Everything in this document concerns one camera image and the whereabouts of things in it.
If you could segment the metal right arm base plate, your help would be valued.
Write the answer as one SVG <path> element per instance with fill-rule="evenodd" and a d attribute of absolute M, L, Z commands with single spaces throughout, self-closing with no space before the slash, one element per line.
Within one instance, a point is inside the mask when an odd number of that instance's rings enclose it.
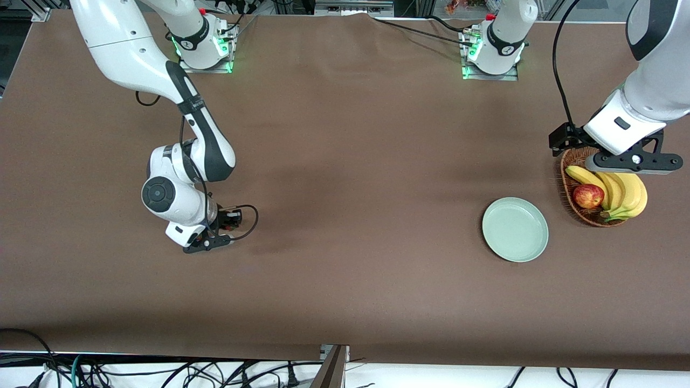
<path fill-rule="evenodd" d="M 180 66 L 182 66 L 187 73 L 229 74 L 233 71 L 233 60 L 234 57 L 229 55 L 228 57 L 222 58 L 221 61 L 214 66 L 205 69 L 193 68 L 189 66 L 187 62 L 181 60 Z"/>

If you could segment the table cover sheet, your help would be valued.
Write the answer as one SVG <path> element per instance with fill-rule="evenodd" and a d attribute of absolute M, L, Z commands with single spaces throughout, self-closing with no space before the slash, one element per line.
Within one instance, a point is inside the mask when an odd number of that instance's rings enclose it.
<path fill-rule="evenodd" d="M 234 147 L 222 206 L 256 230 L 185 254 L 141 203 L 179 137 L 101 74 L 70 11 L 32 25 L 0 100 L 0 328 L 56 352 L 690 370 L 690 117 L 621 226 L 564 206 L 547 137 L 564 122 L 555 24 L 516 82 L 465 80 L 453 44 L 348 17 L 259 17 L 231 74 L 192 78 Z M 498 257 L 481 219 L 520 197 L 542 255 Z"/>

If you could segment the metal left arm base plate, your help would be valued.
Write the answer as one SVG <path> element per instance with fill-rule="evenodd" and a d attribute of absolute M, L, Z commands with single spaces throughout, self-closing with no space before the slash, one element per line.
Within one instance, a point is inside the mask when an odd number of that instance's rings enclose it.
<path fill-rule="evenodd" d="M 463 79 L 472 80 L 490 80 L 490 81 L 517 81 L 518 69 L 513 65 L 511 69 L 504 74 L 488 74 L 476 66 L 474 63 L 463 64 Z"/>

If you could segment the yellow banana bunch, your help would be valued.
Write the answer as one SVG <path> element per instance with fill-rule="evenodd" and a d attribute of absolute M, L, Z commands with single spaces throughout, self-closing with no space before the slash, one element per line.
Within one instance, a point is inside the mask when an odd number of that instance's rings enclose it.
<path fill-rule="evenodd" d="M 596 184 L 605 191 L 601 208 L 608 213 L 608 219 L 628 219 L 645 211 L 648 194 L 645 184 L 635 174 L 618 172 L 591 172 L 577 165 L 570 165 L 566 173 L 579 184 Z"/>

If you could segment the red apple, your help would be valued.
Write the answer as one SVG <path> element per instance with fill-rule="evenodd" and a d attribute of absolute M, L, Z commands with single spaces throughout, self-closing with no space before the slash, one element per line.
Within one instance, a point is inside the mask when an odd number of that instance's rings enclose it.
<path fill-rule="evenodd" d="M 580 184 L 572 192 L 572 201 L 582 209 L 601 207 L 604 199 L 605 191 L 596 184 Z"/>

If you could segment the pale green round plate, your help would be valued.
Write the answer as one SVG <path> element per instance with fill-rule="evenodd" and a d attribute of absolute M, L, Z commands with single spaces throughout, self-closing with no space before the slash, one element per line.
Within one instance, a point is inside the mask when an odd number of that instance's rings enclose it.
<path fill-rule="evenodd" d="M 540 257 L 549 243 L 549 226 L 542 212 L 520 197 L 491 202 L 481 219 L 488 248 L 508 262 L 525 263 Z"/>

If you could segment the orange red background items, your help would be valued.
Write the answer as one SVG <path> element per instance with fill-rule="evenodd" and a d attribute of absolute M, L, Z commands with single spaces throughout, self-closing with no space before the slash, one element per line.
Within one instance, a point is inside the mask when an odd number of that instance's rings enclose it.
<path fill-rule="evenodd" d="M 446 0 L 444 10 L 447 15 L 461 11 L 486 11 L 486 0 Z"/>

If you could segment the aluminium beam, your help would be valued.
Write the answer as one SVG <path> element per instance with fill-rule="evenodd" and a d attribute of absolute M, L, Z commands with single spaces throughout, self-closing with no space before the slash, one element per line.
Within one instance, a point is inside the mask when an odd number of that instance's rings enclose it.
<path fill-rule="evenodd" d="M 309 388 L 344 388 L 345 367 L 350 361 L 350 346 L 342 344 L 323 344 L 321 364 Z"/>

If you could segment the metal background frame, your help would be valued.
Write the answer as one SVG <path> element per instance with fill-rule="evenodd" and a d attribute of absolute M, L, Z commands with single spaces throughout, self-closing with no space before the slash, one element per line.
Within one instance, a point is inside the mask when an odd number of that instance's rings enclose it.
<path fill-rule="evenodd" d="M 394 0 L 315 0 L 315 16 L 348 16 L 364 13 L 373 17 L 394 17 Z"/>

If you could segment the brown wicker basket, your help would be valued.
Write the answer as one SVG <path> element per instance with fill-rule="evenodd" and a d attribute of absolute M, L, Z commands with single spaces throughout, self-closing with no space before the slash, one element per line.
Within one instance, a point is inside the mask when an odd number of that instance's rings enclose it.
<path fill-rule="evenodd" d="M 592 227 L 614 227 L 619 226 L 625 221 L 623 219 L 608 219 L 608 213 L 597 206 L 594 209 L 584 209 L 577 205 L 577 203 L 572 198 L 572 193 L 579 186 L 579 182 L 572 179 L 567 173 L 566 168 L 570 165 L 577 165 L 578 167 L 585 167 L 585 162 L 587 158 L 591 155 L 599 152 L 596 148 L 584 147 L 584 148 L 573 148 L 565 150 L 559 157 L 559 162 L 556 169 L 557 179 L 560 183 L 560 196 L 564 206 L 572 216 L 579 219 L 582 224 L 586 224 Z"/>

